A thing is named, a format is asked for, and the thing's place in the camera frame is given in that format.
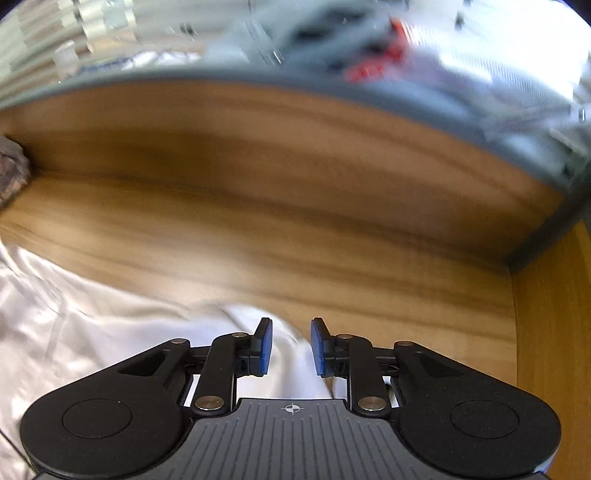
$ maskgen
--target crosshair marking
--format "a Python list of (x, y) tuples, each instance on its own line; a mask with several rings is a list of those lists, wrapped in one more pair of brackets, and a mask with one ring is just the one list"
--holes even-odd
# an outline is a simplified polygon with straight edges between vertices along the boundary
[(300, 407), (299, 405), (296, 405), (295, 403), (290, 403), (288, 406), (283, 407), (282, 410), (288, 411), (289, 413), (291, 413), (293, 415), (294, 413), (297, 413), (300, 410), (304, 410), (304, 407)]

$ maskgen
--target silver screw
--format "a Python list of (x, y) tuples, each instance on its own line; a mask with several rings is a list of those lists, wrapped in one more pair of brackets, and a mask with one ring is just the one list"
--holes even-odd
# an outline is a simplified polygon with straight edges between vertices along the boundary
[(357, 402), (360, 408), (366, 411), (378, 411), (386, 408), (386, 401), (379, 397), (363, 397)]
[(215, 395), (204, 395), (195, 400), (195, 406), (197, 408), (207, 411), (218, 410), (223, 407), (223, 404), (223, 398)]

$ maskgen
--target circular cap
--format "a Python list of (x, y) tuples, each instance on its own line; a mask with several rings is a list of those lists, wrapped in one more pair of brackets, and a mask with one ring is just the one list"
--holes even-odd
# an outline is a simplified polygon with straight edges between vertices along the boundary
[(131, 410), (124, 403), (108, 398), (93, 398), (72, 405), (64, 413), (64, 428), (84, 439), (107, 438), (126, 428)]
[(386, 401), (380, 397), (363, 397), (357, 402), (360, 408), (367, 411), (378, 411), (386, 408)]
[(515, 410), (491, 400), (470, 400), (452, 409), (455, 428), (475, 438), (498, 439), (506, 437), (519, 425)]
[(222, 408), (224, 405), (224, 400), (222, 397), (217, 397), (215, 395), (204, 395), (199, 397), (195, 400), (195, 406), (200, 408), (201, 410), (217, 410)]
[(169, 455), (183, 432), (159, 382), (109, 370), (41, 397), (20, 425), (33, 465), (56, 478), (127, 478)]

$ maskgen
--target white fabric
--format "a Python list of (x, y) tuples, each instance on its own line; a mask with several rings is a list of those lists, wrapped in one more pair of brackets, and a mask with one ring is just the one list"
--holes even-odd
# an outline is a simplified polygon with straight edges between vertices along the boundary
[(10, 443), (22, 454), (18, 422), (45, 393), (171, 338), (200, 346), (226, 333), (252, 333), (267, 316), (273, 319), (269, 374), (239, 379), (238, 397), (330, 398), (316, 376), (310, 344), (268, 312), (151, 300), (0, 244), (0, 478), (33, 477)]

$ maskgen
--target wooden panel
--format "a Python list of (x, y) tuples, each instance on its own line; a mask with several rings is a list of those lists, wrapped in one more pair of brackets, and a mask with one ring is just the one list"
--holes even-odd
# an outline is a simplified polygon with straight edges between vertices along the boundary
[(411, 339), (514, 384), (510, 276), (425, 242), (236, 198), (44, 176), (0, 215), (2, 240), (117, 288), (242, 301), (309, 334)]
[(562, 441), (552, 478), (591, 478), (591, 239), (580, 222), (513, 275), (517, 385), (548, 402)]
[(205, 187), (386, 226), (486, 257), (561, 196), (466, 142), (384, 111), (271, 87), (115, 84), (0, 112), (42, 169)]

